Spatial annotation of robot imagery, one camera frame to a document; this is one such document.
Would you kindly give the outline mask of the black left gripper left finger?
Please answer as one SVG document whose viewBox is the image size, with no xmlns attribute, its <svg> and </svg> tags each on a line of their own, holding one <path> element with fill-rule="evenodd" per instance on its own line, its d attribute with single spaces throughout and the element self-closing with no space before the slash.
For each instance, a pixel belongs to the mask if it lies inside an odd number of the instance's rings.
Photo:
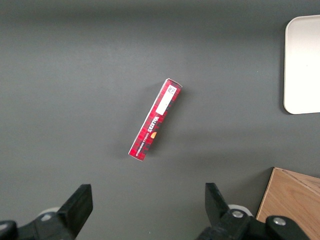
<svg viewBox="0 0 320 240">
<path fill-rule="evenodd" d="M 93 211 L 92 186 L 82 184 L 58 208 L 47 210 L 18 226 L 14 220 L 0 222 L 2 240 L 75 240 Z"/>
</svg>

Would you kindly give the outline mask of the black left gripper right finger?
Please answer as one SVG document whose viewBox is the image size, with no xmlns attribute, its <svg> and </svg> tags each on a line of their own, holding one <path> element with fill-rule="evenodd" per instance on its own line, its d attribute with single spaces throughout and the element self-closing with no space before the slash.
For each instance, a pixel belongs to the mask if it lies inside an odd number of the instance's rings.
<svg viewBox="0 0 320 240">
<path fill-rule="evenodd" d="M 210 227 L 198 240 L 308 240 L 309 237 L 292 219 L 268 216 L 256 220 L 240 208 L 230 208 L 215 183 L 205 184 L 205 210 Z"/>
</svg>

